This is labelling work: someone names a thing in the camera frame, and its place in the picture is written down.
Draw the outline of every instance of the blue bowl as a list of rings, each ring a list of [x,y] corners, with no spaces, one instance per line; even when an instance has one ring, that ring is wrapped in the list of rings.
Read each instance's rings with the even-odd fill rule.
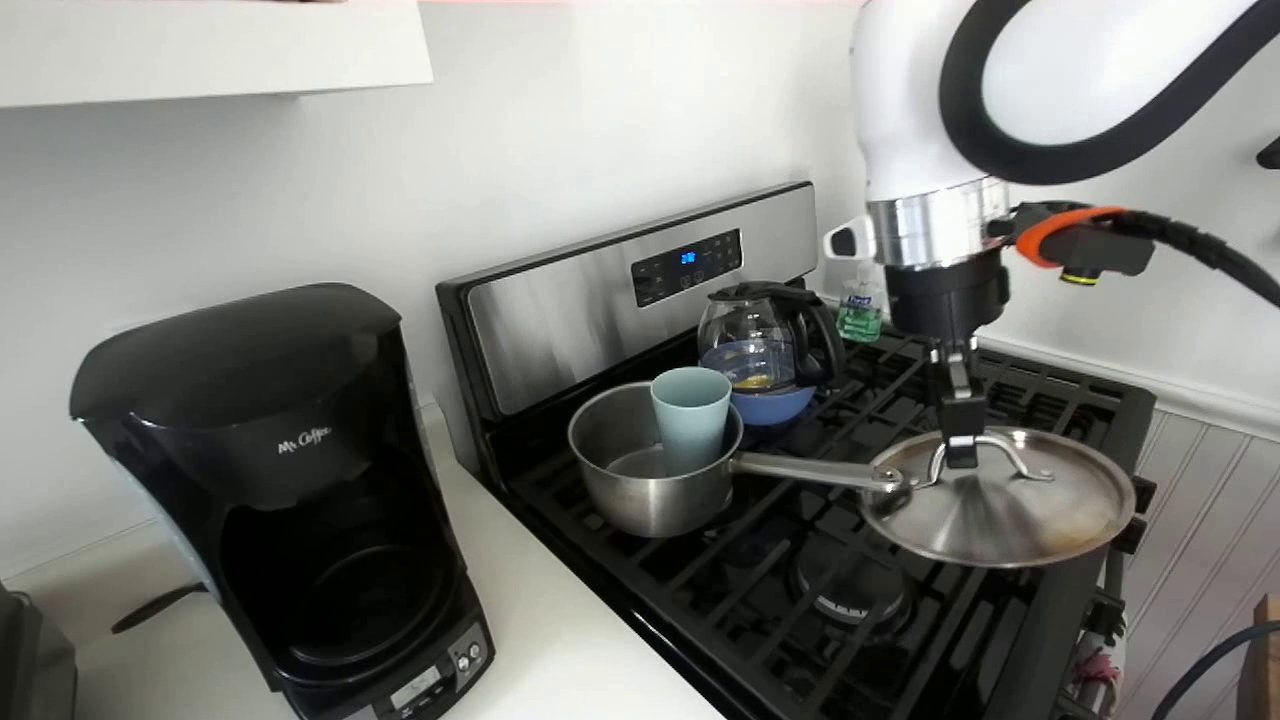
[[[732,392],[732,407],[751,428],[786,423],[812,403],[817,390],[781,390],[781,392]]]

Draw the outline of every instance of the saucepan handle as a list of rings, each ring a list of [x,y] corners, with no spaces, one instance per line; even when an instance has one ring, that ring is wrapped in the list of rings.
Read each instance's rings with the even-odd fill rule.
[[[902,492],[907,476],[896,469],[873,469],[873,463],[838,463],[838,459],[800,459],[800,457],[769,457],[769,454],[739,454],[732,459],[736,471],[776,476],[776,481],[800,481],[800,485],[832,485],[832,490],[856,490],[856,492]]]

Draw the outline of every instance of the power cord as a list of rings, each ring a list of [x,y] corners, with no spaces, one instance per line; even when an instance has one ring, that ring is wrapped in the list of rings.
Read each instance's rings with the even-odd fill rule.
[[[1221,645],[1210,645],[1210,653],[1202,653],[1155,705],[1153,720],[1169,720],[1171,705],[1189,695],[1190,686],[1199,686],[1199,676],[1221,664],[1224,657],[1230,657],[1239,645],[1256,645],[1280,633],[1280,620],[1266,626],[1246,626],[1230,635],[1224,635]]]
[[[172,590],[172,594],[161,594],[161,598],[142,601],[138,609],[131,609],[129,616],[118,616],[113,626],[113,635],[131,633],[134,626],[161,616],[168,605],[175,605],[175,601],[184,601],[190,594],[204,594],[204,585],[184,585],[184,590]]]
[[[1092,287],[1099,271],[1141,276],[1153,245],[1169,245],[1280,310],[1280,281],[1266,269],[1226,242],[1155,213],[1041,202],[991,222],[986,235],[1012,245],[1036,269],[1064,269],[1064,281],[1083,287]]]

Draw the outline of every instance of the white wall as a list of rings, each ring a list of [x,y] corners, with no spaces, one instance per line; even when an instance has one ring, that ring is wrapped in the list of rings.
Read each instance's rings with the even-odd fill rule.
[[[1092,185],[1019,196],[1153,209],[1224,235],[1280,276],[1280,172],[1250,159],[1280,135],[1274,75],[1280,44],[1158,154]],[[1092,292],[1012,257],[1006,269],[1017,269],[1017,300],[986,331],[991,343],[1153,383],[1184,407],[1280,433],[1280,310],[1235,281],[1171,248],[1155,248],[1141,281],[1105,276]]]
[[[850,4],[423,4],[432,88],[0,114],[0,582],[147,525],[66,419],[105,337],[350,281],[455,407],[432,283],[808,175],[850,213]]]

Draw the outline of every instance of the glass kettle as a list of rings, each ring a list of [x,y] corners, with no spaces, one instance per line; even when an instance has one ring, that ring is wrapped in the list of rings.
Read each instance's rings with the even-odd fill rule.
[[[817,390],[838,373],[838,340],[821,296],[786,283],[732,283],[709,296],[696,349],[736,392]]]

